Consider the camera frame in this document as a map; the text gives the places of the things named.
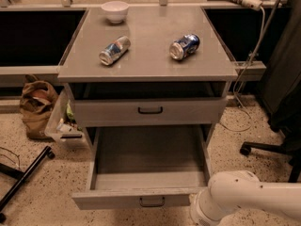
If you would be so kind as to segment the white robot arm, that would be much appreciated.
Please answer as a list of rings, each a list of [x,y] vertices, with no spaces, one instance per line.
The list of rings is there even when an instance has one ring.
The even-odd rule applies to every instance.
[[[190,217],[197,226],[217,226],[240,209],[257,209],[301,219],[301,184],[261,182],[247,170],[221,171],[192,197]]]

